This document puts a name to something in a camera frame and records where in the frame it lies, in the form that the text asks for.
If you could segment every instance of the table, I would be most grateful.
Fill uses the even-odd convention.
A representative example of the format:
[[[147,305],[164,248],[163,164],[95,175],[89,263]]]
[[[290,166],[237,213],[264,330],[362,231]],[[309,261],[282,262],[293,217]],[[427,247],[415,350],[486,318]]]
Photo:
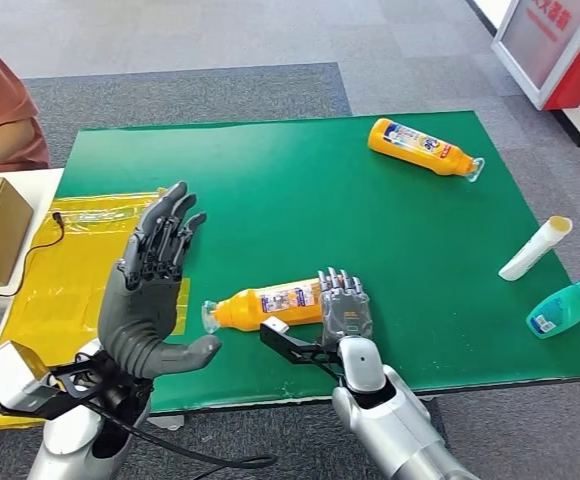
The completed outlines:
[[[333,265],[372,298],[383,360],[421,394],[580,380],[580,324],[539,340],[525,316],[571,283],[553,253],[516,282],[497,275],[538,226],[473,112],[390,115],[483,156],[469,184],[371,152],[376,117],[82,131],[58,197],[150,191],[184,180],[208,221],[184,275],[190,305],[311,278]],[[185,333],[202,334],[197,308]],[[314,338],[318,326],[291,334]],[[153,412],[330,395],[257,333],[218,333],[205,369],[157,379]]]
[[[55,198],[55,192],[57,190],[57,186],[59,184],[59,180],[61,179],[63,173],[63,168],[0,173],[0,177],[5,178],[10,182],[22,197],[26,199],[33,211],[27,233],[26,233],[23,243],[21,243],[19,257],[12,270],[10,283],[5,287],[0,287],[0,295],[8,295],[17,290],[17,287],[21,280],[24,258],[26,252],[30,248],[33,237],[36,233],[39,226],[41,225],[52,199]],[[0,298],[0,336],[5,320],[8,318],[11,303],[12,299],[10,298]]]

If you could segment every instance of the bottle label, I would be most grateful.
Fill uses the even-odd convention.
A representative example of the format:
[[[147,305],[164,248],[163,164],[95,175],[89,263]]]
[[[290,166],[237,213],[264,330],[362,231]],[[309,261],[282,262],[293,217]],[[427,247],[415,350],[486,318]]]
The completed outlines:
[[[536,317],[534,318],[534,320],[537,323],[537,326],[542,333],[548,333],[553,328],[556,326],[549,320],[546,320],[545,317],[544,317],[543,315],[537,315]]]
[[[384,140],[406,150],[428,153],[439,158],[445,158],[452,147],[437,138],[394,122],[391,122],[386,128],[384,132]]]
[[[265,289],[258,293],[264,313],[278,312],[292,307],[309,307],[316,303],[312,285],[295,285],[292,288]]]

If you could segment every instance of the red sign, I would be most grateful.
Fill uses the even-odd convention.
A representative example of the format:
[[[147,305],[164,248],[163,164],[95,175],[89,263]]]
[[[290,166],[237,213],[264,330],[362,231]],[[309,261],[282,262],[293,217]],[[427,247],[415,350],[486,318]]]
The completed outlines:
[[[532,0],[535,5],[537,5],[538,7],[539,12],[542,13],[542,16],[544,16],[545,18],[547,18],[550,20],[550,23],[553,23],[556,28],[561,30],[562,32],[565,30],[565,27],[568,26],[568,22],[570,21],[571,18],[572,18],[572,14],[570,13],[569,10],[563,8],[562,5],[557,1],[553,1],[553,0]],[[544,23],[541,18],[540,18],[536,13],[533,12],[532,10],[530,10],[529,8],[525,9],[526,13],[528,17],[530,17],[531,20],[536,23],[537,26],[538,26],[542,32],[545,33],[547,37],[550,38],[553,42],[556,41],[556,36],[553,33],[549,26]]]

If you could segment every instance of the black metal bracket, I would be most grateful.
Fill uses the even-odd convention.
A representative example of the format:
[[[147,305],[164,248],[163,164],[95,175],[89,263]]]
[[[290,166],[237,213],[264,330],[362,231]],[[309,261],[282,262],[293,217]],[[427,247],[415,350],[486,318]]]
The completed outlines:
[[[0,403],[0,414],[54,420],[78,405],[85,404],[99,395],[104,395],[107,390],[119,387],[136,389],[135,387],[138,387],[142,382],[140,379],[121,371],[112,357],[104,350],[101,350],[85,360],[52,366],[49,367],[48,370],[52,376],[61,382],[64,389],[56,388],[57,393],[55,395],[42,402],[33,412],[11,409]],[[73,377],[82,374],[90,375],[96,378],[97,381],[85,390],[77,389]]]
[[[259,328],[259,338],[261,342],[291,363],[341,365],[341,359],[336,352],[324,350],[317,343],[309,343],[279,333],[265,323],[262,323]]]

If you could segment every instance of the floor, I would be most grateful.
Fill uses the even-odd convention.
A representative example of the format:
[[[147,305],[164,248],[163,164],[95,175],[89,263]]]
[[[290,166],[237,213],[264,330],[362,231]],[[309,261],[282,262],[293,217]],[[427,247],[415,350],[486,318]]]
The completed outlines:
[[[355,115],[473,109],[538,219],[574,220],[557,253],[579,280],[580,149],[489,42],[464,0],[0,0],[0,54],[22,77],[337,62]],[[580,478],[580,384],[439,405],[483,479]]]

